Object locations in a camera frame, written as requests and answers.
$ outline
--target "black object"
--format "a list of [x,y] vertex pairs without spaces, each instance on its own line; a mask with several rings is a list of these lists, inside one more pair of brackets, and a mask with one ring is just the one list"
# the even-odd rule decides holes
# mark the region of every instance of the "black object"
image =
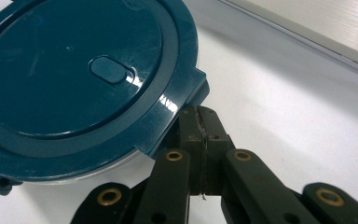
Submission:
[[79,207],[72,223],[184,224],[189,195],[199,194],[222,195],[229,224],[358,223],[358,202],[343,190],[316,183],[297,194],[253,152],[232,149],[233,143],[211,109],[186,108],[174,127],[178,130],[166,139],[169,149],[158,156],[147,184],[124,188],[121,199],[108,205],[99,198],[121,185],[98,187]]

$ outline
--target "blue lid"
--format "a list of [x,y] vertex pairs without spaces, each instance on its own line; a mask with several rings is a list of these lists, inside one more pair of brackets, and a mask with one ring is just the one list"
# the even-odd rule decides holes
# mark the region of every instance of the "blue lid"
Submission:
[[181,0],[16,0],[0,12],[0,190],[152,156],[207,95]]

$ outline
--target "teal plastic container lid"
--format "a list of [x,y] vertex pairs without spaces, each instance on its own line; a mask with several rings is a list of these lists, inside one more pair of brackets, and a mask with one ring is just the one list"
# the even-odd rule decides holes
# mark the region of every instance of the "teal plastic container lid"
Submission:
[[208,94],[181,0],[16,0],[0,12],[0,193],[152,157]]

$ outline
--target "white surface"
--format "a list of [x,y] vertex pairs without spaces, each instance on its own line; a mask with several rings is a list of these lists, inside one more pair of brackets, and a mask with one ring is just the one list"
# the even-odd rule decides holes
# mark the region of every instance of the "white surface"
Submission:
[[[238,148],[254,151],[289,188],[326,182],[358,200],[358,71],[217,0],[185,0],[199,31],[199,69]],[[96,186],[133,186],[152,161],[64,186],[24,184],[0,196],[0,223],[69,223]],[[190,223],[225,223],[219,199],[192,197]]]
[[358,62],[358,0],[228,0]]

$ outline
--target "gold grommet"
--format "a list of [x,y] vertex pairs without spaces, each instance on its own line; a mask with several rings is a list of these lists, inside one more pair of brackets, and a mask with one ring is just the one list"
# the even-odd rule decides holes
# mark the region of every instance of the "gold grommet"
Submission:
[[179,151],[170,151],[165,155],[165,158],[169,161],[179,161],[183,158],[183,154]]
[[[334,199],[326,198],[325,194],[330,195]],[[330,189],[317,189],[316,196],[318,196],[319,200],[321,200],[322,202],[330,204],[332,206],[340,207],[344,205],[344,199]]]
[[[107,194],[114,194],[113,197],[106,198]],[[121,191],[119,189],[106,189],[102,191],[97,198],[98,204],[109,206],[117,203],[121,199]]]
[[237,151],[235,152],[235,158],[240,161],[249,161],[252,157],[251,154],[244,152],[244,151]]

